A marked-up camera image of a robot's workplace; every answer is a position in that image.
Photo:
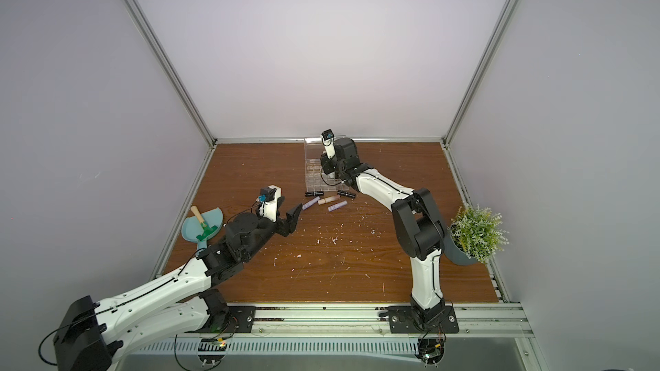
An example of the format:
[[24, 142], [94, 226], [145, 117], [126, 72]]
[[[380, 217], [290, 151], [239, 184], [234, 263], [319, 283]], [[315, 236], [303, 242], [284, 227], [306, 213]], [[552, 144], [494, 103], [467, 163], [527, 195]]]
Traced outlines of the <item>lilac lip tube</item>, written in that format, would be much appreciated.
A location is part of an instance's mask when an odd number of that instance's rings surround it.
[[336, 211], [336, 210], [338, 210], [340, 208], [343, 208], [347, 205], [348, 205], [348, 202], [345, 200], [345, 201], [339, 202], [338, 204], [334, 204], [334, 205], [329, 206], [328, 211], [329, 212]]
[[308, 201], [307, 203], [305, 203], [305, 204], [302, 206], [302, 210], [305, 211], [305, 210], [309, 209], [309, 208], [310, 208], [311, 206], [313, 206], [314, 204], [317, 204], [320, 200], [321, 200], [321, 197], [320, 197], [320, 196], [316, 196], [316, 197], [314, 197], [313, 199], [311, 199], [310, 201]]

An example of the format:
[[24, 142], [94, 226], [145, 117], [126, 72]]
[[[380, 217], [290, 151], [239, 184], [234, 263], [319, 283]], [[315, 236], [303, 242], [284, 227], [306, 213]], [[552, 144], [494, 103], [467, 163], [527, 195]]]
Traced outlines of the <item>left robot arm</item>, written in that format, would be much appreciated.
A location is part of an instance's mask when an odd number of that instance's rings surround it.
[[280, 202], [242, 212], [223, 236], [180, 267], [99, 302], [87, 295], [70, 304], [61, 325], [46, 335], [58, 370], [108, 370], [133, 352], [196, 331], [221, 333], [231, 312], [217, 286], [239, 273], [275, 235], [296, 228], [301, 204], [281, 215]]

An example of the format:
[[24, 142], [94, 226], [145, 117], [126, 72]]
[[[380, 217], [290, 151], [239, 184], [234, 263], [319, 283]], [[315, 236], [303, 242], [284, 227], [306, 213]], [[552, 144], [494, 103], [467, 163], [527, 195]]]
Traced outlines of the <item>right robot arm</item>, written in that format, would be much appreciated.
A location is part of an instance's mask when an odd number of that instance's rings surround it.
[[360, 160], [357, 145], [349, 137], [338, 138], [326, 130], [321, 142], [322, 173], [334, 175], [391, 212], [396, 238], [411, 260], [412, 314], [419, 324], [427, 326], [446, 309], [439, 273], [446, 225], [431, 192], [404, 187], [383, 176]]

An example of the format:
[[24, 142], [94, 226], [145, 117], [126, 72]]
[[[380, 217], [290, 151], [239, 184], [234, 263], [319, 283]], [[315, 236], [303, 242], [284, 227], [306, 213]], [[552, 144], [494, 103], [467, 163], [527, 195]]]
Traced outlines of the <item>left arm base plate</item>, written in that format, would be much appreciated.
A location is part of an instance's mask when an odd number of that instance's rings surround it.
[[256, 306], [228, 306], [211, 314], [202, 333], [251, 333]]

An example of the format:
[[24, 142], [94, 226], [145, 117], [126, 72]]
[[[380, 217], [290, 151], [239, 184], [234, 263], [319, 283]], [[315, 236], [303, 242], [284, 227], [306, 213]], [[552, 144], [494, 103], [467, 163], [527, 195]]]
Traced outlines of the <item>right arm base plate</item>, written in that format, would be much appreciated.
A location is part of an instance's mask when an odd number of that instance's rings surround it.
[[393, 334], [457, 334], [460, 331], [455, 309], [450, 305], [438, 304], [427, 310], [414, 305], [390, 306], [380, 311], [378, 318], [388, 322]]

